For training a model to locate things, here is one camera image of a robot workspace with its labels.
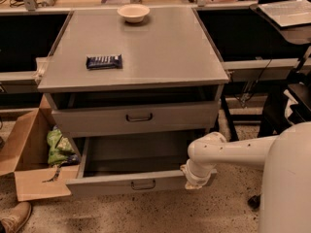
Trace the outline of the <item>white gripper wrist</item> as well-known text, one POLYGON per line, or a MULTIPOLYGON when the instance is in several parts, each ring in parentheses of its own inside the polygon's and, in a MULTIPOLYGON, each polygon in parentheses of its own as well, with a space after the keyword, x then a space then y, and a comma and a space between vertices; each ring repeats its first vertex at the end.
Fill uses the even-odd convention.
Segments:
POLYGON ((187 190, 201 189, 205 185, 211 185, 216 177, 214 165, 202 166, 190 159, 180 166, 180 170, 186 177, 185 189, 187 190))

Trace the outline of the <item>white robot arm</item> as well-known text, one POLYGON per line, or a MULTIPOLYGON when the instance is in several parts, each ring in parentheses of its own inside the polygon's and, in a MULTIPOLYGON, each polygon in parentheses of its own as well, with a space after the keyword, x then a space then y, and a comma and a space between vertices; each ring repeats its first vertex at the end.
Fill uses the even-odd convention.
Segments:
POLYGON ((181 166, 187 189, 207 184, 216 164, 263 170, 259 233, 311 233, 311 123, 302 122, 279 135, 229 142, 213 132, 188 146, 181 166))

